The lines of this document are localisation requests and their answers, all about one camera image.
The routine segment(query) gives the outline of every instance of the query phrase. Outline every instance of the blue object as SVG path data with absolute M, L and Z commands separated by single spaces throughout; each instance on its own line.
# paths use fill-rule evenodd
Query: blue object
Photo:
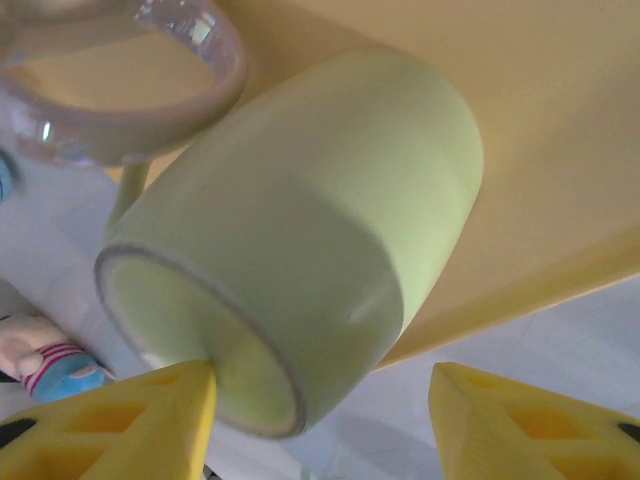
M 41 372 L 31 391 L 31 396 L 38 403 L 62 400 L 99 388 L 104 383 L 102 368 L 86 353 L 77 353 L 56 360 Z
M 0 203 L 11 196 L 13 191 L 13 178 L 11 171 L 5 162 L 5 156 L 0 153 Z

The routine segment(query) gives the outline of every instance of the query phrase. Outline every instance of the yellow plastic piece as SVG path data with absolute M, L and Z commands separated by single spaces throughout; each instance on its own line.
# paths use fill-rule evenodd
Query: yellow plastic piece
M 196 480 L 215 410 L 213 366 L 156 370 L 4 423 L 36 425 L 0 450 L 2 480 Z
M 613 410 L 455 363 L 435 366 L 429 409 L 447 480 L 640 479 L 619 427 L 640 420 Z

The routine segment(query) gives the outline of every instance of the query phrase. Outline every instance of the white floor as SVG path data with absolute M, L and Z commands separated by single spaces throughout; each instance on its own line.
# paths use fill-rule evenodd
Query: white floor
M 0 205 L 0 278 L 120 376 L 142 372 L 93 291 L 92 259 L 114 185 L 91 170 L 28 162 L 16 170 L 16 195 Z M 634 278 L 374 373 L 298 439 L 266 442 L 216 426 L 208 463 L 224 480 L 442 479 L 426 401 L 431 369 L 440 361 L 640 416 L 639 316 L 640 278 Z M 27 405 L 19 386 L 0 386 L 0 418 Z

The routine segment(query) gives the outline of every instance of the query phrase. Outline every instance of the striped shirt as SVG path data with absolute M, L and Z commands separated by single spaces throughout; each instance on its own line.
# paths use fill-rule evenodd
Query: striped shirt
M 20 379 L 20 383 L 24 385 L 24 388 L 29 392 L 29 395 L 33 394 L 33 390 L 36 388 L 36 385 L 38 385 L 38 382 L 53 364 L 71 355 L 86 353 L 82 348 L 73 343 L 54 343 L 53 345 L 47 345 L 46 347 L 39 348 L 36 352 L 42 355 L 42 365 L 33 374 Z

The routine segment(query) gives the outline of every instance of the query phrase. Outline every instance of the cup handle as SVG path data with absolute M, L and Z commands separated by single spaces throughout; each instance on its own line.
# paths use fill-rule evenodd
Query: cup handle
M 120 178 L 120 186 L 118 187 L 116 203 L 113 206 L 113 210 L 111 211 L 111 215 L 107 221 L 107 226 L 105 227 L 105 243 L 113 234 L 113 231 L 120 218 L 122 218 L 122 215 L 129 210 L 129 207 L 131 207 L 140 195 L 142 195 L 142 192 L 144 192 L 144 186 L 147 181 L 150 166 L 151 163 L 146 162 L 124 167 L 122 177 Z

